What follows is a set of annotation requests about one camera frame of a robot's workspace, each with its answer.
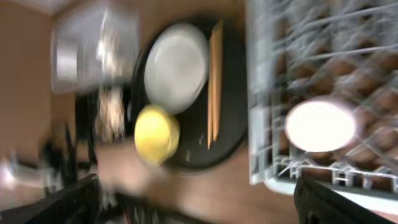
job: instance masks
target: white dish rack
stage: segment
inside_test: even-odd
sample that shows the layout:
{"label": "white dish rack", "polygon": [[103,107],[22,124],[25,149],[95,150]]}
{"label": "white dish rack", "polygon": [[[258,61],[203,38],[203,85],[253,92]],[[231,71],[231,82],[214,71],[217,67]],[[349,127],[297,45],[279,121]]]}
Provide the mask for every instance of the white dish rack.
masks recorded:
{"label": "white dish rack", "polygon": [[[282,100],[286,92],[292,93],[291,89],[298,81],[304,82],[303,88],[308,89],[314,81],[324,77],[327,61],[343,59],[359,69],[368,66],[364,55],[375,52],[398,54],[397,12],[398,2],[390,0],[247,1],[251,184],[263,182],[275,192],[293,194],[303,170],[324,170],[330,173],[329,181],[324,183],[339,194],[368,209],[398,214],[398,160],[374,144],[372,136],[358,136],[358,146],[326,165],[292,144],[289,144],[287,153],[280,150],[285,110],[291,108]],[[375,44],[360,45],[358,40],[361,39],[370,39]],[[327,50],[317,50],[326,43],[329,45]],[[286,62],[286,71],[281,75],[277,73],[277,64],[279,57],[286,52],[290,58]],[[294,78],[290,68],[305,62],[321,62],[322,65],[309,77]],[[379,89],[398,89],[397,79],[393,78],[396,76],[398,73],[392,71]],[[311,91],[294,93],[307,99],[313,97]],[[383,111],[372,104],[374,94],[350,97],[378,119],[384,116]],[[362,147],[377,155],[383,165],[368,170],[353,164],[348,155],[360,152]],[[373,189],[373,178],[387,181],[390,184],[388,190]]]}

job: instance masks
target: black tray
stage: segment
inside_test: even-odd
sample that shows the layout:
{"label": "black tray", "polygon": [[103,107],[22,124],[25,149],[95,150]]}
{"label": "black tray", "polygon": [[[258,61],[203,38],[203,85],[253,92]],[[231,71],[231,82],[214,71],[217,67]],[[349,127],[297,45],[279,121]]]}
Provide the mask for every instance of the black tray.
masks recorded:
{"label": "black tray", "polygon": [[[193,17],[176,21],[197,26],[207,39],[217,19]],[[149,104],[144,87],[144,70],[149,52],[162,29],[140,53],[132,81],[132,120]],[[203,87],[196,101],[176,115],[180,123],[180,142],[176,153],[165,162],[173,169],[194,171],[216,166],[229,158],[246,137],[248,127],[246,55],[243,40],[227,22],[223,38],[223,83],[221,92],[221,120],[218,140],[207,149],[208,87]]]}

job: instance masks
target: yellow cup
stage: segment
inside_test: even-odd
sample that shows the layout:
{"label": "yellow cup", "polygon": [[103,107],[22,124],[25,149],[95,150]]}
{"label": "yellow cup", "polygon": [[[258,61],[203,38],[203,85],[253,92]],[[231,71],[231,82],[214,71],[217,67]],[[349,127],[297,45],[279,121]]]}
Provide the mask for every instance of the yellow cup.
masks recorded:
{"label": "yellow cup", "polygon": [[146,106],[139,113],[134,131],[138,154],[151,164],[161,164],[178,147],[180,125],[158,106]]}

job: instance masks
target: wire rack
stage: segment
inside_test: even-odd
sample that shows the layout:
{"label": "wire rack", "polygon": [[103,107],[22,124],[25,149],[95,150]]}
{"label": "wire rack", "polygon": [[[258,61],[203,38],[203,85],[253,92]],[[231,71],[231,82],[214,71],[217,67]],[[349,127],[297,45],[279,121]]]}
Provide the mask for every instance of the wire rack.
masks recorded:
{"label": "wire rack", "polygon": [[[307,176],[398,214],[398,2],[250,0],[246,10],[251,184],[293,194]],[[318,95],[354,105],[363,131],[349,146],[289,143],[287,112]]]}

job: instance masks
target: white object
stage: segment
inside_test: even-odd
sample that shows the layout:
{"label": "white object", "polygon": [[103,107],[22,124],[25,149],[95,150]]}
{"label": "white object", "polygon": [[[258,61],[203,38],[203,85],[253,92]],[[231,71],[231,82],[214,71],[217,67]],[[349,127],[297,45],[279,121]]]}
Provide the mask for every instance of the white object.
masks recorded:
{"label": "white object", "polygon": [[52,34],[52,90],[85,91],[130,82],[139,50],[139,18],[96,1],[56,24]]}
{"label": "white object", "polygon": [[165,30],[152,47],[144,74],[151,103],[171,114],[188,108],[197,98],[208,76],[208,42],[190,24]]}
{"label": "white object", "polygon": [[349,106],[330,97],[318,97],[293,108],[287,115],[290,142],[310,152],[346,146],[355,137],[357,122]]}

